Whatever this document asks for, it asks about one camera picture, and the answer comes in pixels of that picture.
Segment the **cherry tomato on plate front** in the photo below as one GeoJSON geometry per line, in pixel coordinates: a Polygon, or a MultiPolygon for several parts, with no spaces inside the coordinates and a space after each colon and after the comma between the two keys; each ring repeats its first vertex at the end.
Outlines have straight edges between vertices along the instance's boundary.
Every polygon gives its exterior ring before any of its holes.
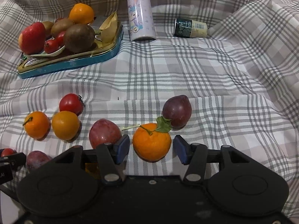
{"type": "Polygon", "coordinates": [[[49,40],[45,41],[44,51],[47,54],[56,52],[58,49],[59,49],[59,43],[57,42],[56,39],[49,39],[49,40]]]}

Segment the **yellow paper wrapper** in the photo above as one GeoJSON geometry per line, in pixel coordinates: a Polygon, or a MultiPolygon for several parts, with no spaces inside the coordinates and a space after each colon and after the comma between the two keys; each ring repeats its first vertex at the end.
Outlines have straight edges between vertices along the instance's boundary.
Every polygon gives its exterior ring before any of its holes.
{"type": "Polygon", "coordinates": [[[95,38],[102,43],[109,43],[113,40],[118,29],[117,11],[111,13],[95,31],[95,38]]]}

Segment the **purple plum front left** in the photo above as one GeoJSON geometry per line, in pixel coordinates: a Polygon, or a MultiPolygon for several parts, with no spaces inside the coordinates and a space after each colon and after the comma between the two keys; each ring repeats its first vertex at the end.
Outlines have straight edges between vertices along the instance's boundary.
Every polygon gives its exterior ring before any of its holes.
{"type": "Polygon", "coordinates": [[[52,157],[42,151],[32,151],[28,154],[26,166],[29,172],[38,169],[40,166],[52,160],[52,157]]]}

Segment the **red apple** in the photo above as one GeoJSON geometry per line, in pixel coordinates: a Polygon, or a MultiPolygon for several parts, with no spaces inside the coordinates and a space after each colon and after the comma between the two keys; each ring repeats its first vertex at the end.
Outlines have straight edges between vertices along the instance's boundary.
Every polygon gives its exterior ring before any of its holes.
{"type": "Polygon", "coordinates": [[[27,26],[18,38],[19,48],[24,54],[37,54],[44,48],[46,29],[41,22],[27,26]]]}

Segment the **brown kiwi on plate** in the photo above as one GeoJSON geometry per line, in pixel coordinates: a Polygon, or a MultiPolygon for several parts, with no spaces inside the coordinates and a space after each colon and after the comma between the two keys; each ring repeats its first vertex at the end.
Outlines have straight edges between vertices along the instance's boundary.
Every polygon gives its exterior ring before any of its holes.
{"type": "Polygon", "coordinates": [[[60,32],[66,31],[69,27],[71,27],[74,24],[75,22],[68,18],[59,20],[58,22],[54,23],[54,25],[51,28],[52,37],[56,38],[60,32]]]}

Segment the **white patterned small plate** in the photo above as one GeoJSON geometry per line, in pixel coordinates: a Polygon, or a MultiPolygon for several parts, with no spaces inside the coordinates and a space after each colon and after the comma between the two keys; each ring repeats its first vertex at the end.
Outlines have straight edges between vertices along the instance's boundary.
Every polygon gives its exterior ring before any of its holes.
{"type": "Polygon", "coordinates": [[[56,57],[58,55],[60,55],[63,51],[65,50],[65,46],[62,46],[61,48],[59,48],[57,51],[53,52],[53,53],[46,53],[45,51],[42,51],[38,54],[31,54],[31,55],[27,55],[25,53],[23,53],[23,55],[25,57],[56,57]]]}

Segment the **large orange on tray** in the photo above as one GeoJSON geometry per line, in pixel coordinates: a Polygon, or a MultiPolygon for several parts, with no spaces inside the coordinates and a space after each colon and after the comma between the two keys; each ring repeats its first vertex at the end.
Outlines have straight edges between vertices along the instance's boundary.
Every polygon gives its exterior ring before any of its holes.
{"type": "Polygon", "coordinates": [[[93,22],[94,17],[95,13],[92,7],[83,3],[75,4],[68,16],[76,24],[89,24],[93,22]]]}

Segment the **orange mandarin with stem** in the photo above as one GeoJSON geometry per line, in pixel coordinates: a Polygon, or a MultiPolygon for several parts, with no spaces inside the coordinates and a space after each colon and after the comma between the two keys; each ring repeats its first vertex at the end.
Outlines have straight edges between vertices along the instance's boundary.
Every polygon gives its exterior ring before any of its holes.
{"type": "Polygon", "coordinates": [[[25,118],[22,125],[31,138],[40,140],[48,133],[50,120],[45,113],[34,111],[25,118]]]}

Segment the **blue gold tin tray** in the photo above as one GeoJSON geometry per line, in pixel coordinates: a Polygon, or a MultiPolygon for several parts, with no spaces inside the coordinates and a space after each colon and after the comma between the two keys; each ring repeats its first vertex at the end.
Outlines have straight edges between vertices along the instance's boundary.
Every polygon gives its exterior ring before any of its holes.
{"type": "Polygon", "coordinates": [[[72,55],[65,49],[56,57],[27,57],[23,63],[18,65],[18,75],[25,79],[105,62],[117,55],[123,33],[123,26],[118,22],[117,33],[107,45],[102,45],[101,41],[95,39],[92,50],[88,52],[72,55]]]}

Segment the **mandarin with green leaf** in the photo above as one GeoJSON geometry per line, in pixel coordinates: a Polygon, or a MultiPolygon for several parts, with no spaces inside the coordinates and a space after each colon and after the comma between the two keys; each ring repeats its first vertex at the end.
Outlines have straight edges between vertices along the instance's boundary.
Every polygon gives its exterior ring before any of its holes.
{"type": "Polygon", "coordinates": [[[169,131],[171,120],[160,116],[156,123],[133,125],[121,128],[121,131],[137,128],[133,134],[132,144],[136,154],[143,160],[156,162],[164,158],[172,143],[169,131]]]}

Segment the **cherry tomato on plate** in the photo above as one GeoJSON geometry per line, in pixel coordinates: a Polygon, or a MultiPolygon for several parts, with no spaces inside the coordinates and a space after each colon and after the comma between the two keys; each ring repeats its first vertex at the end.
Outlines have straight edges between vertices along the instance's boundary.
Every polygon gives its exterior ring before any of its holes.
{"type": "Polygon", "coordinates": [[[55,38],[59,47],[64,46],[64,35],[65,35],[65,31],[62,31],[55,38]]]}
{"type": "Polygon", "coordinates": [[[57,42],[56,39],[49,39],[49,40],[45,41],[44,51],[47,54],[56,52],[58,49],[59,49],[59,43],[57,42]]]}

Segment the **red tomato back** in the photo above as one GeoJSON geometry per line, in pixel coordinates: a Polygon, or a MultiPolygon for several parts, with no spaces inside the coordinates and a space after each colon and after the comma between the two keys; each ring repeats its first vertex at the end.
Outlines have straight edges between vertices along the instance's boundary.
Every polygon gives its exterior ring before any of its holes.
{"type": "Polygon", "coordinates": [[[59,111],[73,112],[79,116],[84,109],[84,103],[80,95],[69,93],[65,95],[59,102],[59,111]]]}

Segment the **dark purple plum right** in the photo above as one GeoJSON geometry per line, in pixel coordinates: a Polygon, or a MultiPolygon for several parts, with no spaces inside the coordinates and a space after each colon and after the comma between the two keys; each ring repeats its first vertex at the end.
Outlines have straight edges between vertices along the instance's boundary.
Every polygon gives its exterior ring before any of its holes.
{"type": "Polygon", "coordinates": [[[174,96],[168,99],[162,109],[162,116],[170,120],[175,129],[183,128],[192,114],[192,106],[186,95],[174,96]]]}

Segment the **cherry tomato on plate back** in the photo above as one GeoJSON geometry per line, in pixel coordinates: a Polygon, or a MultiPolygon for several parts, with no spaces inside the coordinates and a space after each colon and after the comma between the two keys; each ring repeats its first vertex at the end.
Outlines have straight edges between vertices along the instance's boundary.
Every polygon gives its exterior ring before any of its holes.
{"type": "Polygon", "coordinates": [[[59,47],[64,46],[64,35],[65,35],[65,31],[62,31],[55,38],[59,47]]]}

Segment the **red tomato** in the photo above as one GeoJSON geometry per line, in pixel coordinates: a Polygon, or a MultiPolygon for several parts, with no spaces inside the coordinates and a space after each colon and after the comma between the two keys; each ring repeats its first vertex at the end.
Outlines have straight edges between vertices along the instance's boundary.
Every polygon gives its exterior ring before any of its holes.
{"type": "Polygon", "coordinates": [[[84,109],[84,103],[80,95],[69,93],[65,95],[59,102],[59,111],[73,112],[79,116],[84,109]]]}
{"type": "Polygon", "coordinates": [[[1,152],[1,157],[6,157],[6,156],[10,156],[15,154],[16,151],[14,149],[11,148],[5,148],[3,149],[3,151],[1,152]]]}

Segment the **large brown round fruit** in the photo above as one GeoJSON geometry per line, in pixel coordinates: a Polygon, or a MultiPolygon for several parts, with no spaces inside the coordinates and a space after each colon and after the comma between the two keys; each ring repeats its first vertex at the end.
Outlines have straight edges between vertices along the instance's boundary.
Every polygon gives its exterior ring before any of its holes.
{"type": "Polygon", "coordinates": [[[65,48],[73,53],[83,53],[90,50],[94,43],[95,31],[86,24],[75,24],[64,34],[65,48]]]}

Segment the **purple cartoon thermos bottle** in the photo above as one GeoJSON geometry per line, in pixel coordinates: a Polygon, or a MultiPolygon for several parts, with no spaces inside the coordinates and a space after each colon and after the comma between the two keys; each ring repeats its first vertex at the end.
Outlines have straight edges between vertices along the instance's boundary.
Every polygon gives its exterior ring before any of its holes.
{"type": "Polygon", "coordinates": [[[127,0],[130,41],[156,39],[150,0],[127,0]]]}

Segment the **green foil candy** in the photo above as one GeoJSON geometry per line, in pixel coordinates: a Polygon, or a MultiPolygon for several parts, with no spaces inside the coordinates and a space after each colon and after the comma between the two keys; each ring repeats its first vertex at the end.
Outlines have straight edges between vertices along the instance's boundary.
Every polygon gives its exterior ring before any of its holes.
{"type": "Polygon", "coordinates": [[[24,55],[24,53],[22,52],[20,56],[20,63],[23,63],[26,59],[27,59],[26,55],[24,55]]]}

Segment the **yellow orange round fruit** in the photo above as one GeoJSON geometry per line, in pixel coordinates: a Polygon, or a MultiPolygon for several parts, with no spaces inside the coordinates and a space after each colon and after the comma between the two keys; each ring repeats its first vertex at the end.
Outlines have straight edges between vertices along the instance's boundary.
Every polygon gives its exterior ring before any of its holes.
{"type": "Polygon", "coordinates": [[[80,128],[77,115],[70,111],[61,111],[52,118],[52,129],[57,138],[69,141],[73,139],[80,128]]]}

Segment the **grey plaid sofa cover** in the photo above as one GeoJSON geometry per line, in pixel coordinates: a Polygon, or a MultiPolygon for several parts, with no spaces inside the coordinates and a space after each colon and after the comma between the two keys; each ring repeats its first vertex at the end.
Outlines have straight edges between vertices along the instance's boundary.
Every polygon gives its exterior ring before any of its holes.
{"type": "Polygon", "coordinates": [[[180,134],[212,149],[232,145],[281,175],[284,213],[298,222],[298,0],[151,0],[157,38],[129,39],[127,0],[1,0],[1,147],[57,156],[70,147],[53,132],[42,141],[22,123],[52,117],[67,93],[83,97],[82,132],[106,118],[120,127],[154,122],[164,103],[186,95],[193,113],[180,134]],[[76,3],[96,16],[117,11],[126,32],[116,57],[76,70],[21,79],[20,32],[68,16],[76,3]],[[174,36],[176,18],[207,24],[206,38],[174,36]]]}

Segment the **dark green drink can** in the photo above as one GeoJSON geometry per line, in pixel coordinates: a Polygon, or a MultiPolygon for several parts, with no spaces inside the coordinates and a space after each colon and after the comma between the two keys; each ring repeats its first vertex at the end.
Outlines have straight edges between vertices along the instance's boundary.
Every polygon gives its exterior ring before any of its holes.
{"type": "Polygon", "coordinates": [[[207,24],[191,19],[176,18],[174,36],[179,38],[206,38],[207,24]]]}

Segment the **orange yellow fruit front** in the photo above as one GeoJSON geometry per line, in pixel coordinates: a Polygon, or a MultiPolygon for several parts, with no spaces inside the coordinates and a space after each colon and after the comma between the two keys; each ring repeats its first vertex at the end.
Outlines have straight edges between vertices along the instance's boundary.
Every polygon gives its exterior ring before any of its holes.
{"type": "Polygon", "coordinates": [[[97,163],[85,163],[85,172],[96,180],[100,179],[100,172],[97,163]]]}

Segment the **purple plum middle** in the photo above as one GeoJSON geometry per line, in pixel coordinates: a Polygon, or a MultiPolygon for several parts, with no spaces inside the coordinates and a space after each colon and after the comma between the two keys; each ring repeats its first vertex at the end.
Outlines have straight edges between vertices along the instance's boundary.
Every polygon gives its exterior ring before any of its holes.
{"type": "Polygon", "coordinates": [[[96,121],[89,131],[89,140],[93,149],[105,143],[115,144],[121,137],[122,133],[119,127],[103,118],[96,121]]]}

